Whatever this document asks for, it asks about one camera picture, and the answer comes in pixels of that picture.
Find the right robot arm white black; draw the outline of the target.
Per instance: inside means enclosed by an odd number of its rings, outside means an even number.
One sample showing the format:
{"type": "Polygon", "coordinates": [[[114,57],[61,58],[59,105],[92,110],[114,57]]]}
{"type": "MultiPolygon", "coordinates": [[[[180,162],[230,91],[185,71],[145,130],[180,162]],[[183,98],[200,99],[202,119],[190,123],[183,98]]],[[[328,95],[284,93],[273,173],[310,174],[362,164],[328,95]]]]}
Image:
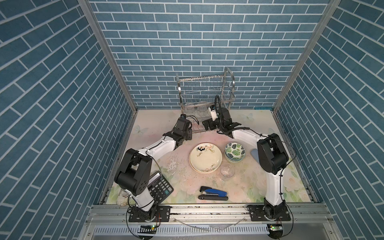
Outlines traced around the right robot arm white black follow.
{"type": "Polygon", "coordinates": [[[283,196],[283,173],[289,163],[289,156],[279,135],[263,135],[240,123],[232,121],[229,110],[215,106],[208,107],[211,117],[203,121],[206,130],[218,130],[219,134],[245,142],[256,148],[259,164],[266,172],[267,192],[264,198],[264,212],[270,219],[285,210],[283,196]]]}

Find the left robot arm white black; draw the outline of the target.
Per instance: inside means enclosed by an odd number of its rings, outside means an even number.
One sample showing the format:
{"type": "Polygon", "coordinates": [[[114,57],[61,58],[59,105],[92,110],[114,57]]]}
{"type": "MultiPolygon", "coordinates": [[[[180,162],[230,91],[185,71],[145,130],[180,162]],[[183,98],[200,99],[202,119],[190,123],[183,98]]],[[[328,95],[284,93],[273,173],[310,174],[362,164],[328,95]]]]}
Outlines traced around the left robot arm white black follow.
{"type": "Polygon", "coordinates": [[[129,149],[125,152],[114,182],[133,197],[140,210],[150,212],[155,206],[155,199],[148,189],[152,162],[191,139],[192,122],[187,115],[181,114],[173,129],[163,134],[159,141],[140,150],[129,149]]]}

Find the green leaf pattern bowl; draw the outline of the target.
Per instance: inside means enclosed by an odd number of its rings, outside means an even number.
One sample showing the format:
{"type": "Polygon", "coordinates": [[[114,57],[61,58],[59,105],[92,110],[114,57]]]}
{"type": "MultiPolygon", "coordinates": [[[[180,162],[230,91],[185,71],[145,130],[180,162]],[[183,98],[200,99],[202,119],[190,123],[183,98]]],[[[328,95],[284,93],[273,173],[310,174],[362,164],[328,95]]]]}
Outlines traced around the green leaf pattern bowl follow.
{"type": "Polygon", "coordinates": [[[239,143],[228,143],[225,147],[226,158],[233,163],[242,161],[246,156],[246,151],[239,143]]]}

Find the steel two-tier dish rack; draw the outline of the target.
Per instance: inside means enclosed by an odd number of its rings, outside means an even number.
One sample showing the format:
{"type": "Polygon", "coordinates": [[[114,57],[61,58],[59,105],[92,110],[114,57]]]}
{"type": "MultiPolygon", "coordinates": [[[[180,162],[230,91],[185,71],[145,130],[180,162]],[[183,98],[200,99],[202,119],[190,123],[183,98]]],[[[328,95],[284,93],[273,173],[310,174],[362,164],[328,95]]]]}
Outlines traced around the steel two-tier dish rack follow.
{"type": "Polygon", "coordinates": [[[177,82],[181,111],[193,124],[192,132],[205,131],[203,121],[211,118],[208,108],[214,104],[215,96],[219,95],[223,107],[230,109],[235,101],[235,76],[225,68],[220,75],[181,78],[177,82]]]}

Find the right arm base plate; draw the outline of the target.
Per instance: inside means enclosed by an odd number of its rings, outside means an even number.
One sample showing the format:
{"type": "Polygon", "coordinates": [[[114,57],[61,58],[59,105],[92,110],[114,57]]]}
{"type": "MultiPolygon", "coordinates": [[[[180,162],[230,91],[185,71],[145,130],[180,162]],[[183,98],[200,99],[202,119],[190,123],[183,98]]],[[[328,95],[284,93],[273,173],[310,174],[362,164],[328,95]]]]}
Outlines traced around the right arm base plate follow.
{"type": "Polygon", "coordinates": [[[247,205],[252,222],[260,221],[290,221],[291,214],[286,205],[279,206],[267,205],[247,205]]]}

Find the clear glass cup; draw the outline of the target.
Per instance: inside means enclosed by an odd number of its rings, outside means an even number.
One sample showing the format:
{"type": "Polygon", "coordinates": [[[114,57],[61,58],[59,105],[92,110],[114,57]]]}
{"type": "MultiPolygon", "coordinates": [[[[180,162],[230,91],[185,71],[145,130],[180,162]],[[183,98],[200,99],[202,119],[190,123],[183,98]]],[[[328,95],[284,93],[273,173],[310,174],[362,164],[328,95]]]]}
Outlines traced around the clear glass cup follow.
{"type": "Polygon", "coordinates": [[[220,173],[223,179],[230,179],[235,175],[235,168],[232,164],[223,163],[220,166],[220,173]]]}

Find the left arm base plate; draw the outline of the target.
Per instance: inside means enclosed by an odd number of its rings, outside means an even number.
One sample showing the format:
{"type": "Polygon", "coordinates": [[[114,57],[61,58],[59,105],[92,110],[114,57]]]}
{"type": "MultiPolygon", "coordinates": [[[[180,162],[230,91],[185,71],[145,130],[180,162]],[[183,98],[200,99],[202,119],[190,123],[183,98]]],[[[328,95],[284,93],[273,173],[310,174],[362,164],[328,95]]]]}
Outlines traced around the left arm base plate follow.
{"type": "Polygon", "coordinates": [[[171,213],[170,206],[153,205],[149,211],[144,211],[136,206],[128,209],[128,217],[130,223],[143,222],[169,222],[171,213]]]}

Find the white plate with painted design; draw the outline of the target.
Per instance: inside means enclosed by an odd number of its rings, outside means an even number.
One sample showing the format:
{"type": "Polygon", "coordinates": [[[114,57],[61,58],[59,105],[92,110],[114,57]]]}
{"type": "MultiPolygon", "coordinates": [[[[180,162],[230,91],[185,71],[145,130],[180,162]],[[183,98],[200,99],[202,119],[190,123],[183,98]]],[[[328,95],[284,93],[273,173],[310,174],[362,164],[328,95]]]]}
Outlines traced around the white plate with painted design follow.
{"type": "Polygon", "coordinates": [[[201,174],[215,172],[220,167],[222,160],[222,151],[211,143],[201,143],[195,146],[189,155],[191,167],[201,174]]]}

